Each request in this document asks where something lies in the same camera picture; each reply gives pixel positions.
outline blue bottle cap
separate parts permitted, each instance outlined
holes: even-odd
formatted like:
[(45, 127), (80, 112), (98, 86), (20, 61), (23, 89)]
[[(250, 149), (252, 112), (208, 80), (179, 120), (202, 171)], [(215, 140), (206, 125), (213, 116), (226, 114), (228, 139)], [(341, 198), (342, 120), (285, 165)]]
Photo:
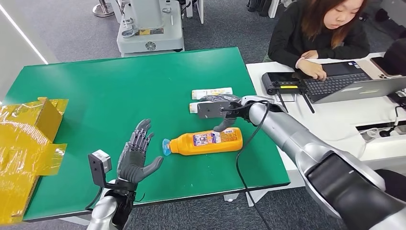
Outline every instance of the blue bottle cap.
[(164, 139), (162, 141), (162, 151), (164, 152), (165, 156), (168, 156), (169, 154), (171, 154), (172, 152), (170, 151), (169, 148), (169, 140), (168, 139)]

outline green tabletop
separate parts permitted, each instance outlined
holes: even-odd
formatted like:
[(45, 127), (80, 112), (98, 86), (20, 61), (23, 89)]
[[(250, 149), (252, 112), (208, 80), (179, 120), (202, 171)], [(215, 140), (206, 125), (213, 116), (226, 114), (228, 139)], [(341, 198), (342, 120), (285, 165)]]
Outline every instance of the green tabletop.
[[(151, 118), (155, 132), (147, 163), (163, 156), (164, 138), (212, 129), (221, 120), (190, 114), (191, 92), (223, 87), (239, 96), (255, 94), (236, 47), (24, 67), (5, 104), (69, 99), (54, 141), (68, 144), (62, 165), (57, 175), (40, 178), (24, 220), (83, 211), (98, 190), (87, 155), (99, 149), (110, 154), (107, 180), (115, 179), (124, 143), (143, 118)], [(243, 119), (235, 126), (245, 139), (255, 129)], [(166, 156), (139, 184), (137, 199), (144, 193), (142, 203), (241, 190), (235, 157), (235, 152)], [(240, 168), (249, 187), (289, 183), (275, 144), (262, 131), (241, 155)]]

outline gray floor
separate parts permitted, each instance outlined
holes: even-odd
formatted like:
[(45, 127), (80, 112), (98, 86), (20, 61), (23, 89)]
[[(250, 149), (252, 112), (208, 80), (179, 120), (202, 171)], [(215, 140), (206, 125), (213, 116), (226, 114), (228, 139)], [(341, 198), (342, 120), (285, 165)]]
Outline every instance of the gray floor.
[[(23, 13), (63, 62), (119, 57), (116, 46), (118, 24), (115, 18), (96, 18), (91, 14), (96, 0), (17, 0)], [(261, 18), (246, 10), (247, 0), (206, 0), (205, 24), (198, 18), (185, 19), (187, 50), (238, 46), (246, 63), (262, 61), (276, 19)], [(374, 13), (378, 0), (367, 11)], [(386, 31), (386, 35), (374, 28)], [(392, 22), (365, 25), (372, 52), (385, 51), (400, 28)], [(270, 192), (258, 202), (272, 229), (338, 230), (342, 221), (321, 211), (304, 188)], [(132, 230), (263, 230), (265, 226), (254, 208), (240, 196), (232, 203), (221, 196), (134, 209)], [(0, 230), (80, 230), (84, 226), (61, 220), (23, 223)]]

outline black sweater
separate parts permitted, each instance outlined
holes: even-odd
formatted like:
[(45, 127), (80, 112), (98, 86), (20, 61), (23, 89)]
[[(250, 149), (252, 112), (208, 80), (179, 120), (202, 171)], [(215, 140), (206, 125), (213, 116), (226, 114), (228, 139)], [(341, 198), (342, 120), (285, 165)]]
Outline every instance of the black sweater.
[(306, 1), (292, 2), (282, 14), (269, 44), (270, 59), (294, 68), (300, 56), (309, 50), (317, 50), (318, 58), (356, 59), (369, 54), (368, 39), (359, 20), (352, 25), (344, 46), (334, 49), (331, 48), (332, 30), (324, 28), (314, 40), (303, 34), (301, 23)]

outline yellow cardboard box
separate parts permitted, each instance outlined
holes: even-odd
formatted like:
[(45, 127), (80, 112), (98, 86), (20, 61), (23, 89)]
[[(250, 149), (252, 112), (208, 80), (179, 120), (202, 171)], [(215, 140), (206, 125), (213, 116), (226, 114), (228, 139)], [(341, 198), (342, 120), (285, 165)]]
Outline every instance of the yellow cardboard box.
[(20, 222), (39, 176), (58, 173), (66, 144), (53, 144), (68, 100), (0, 107), (0, 224)]

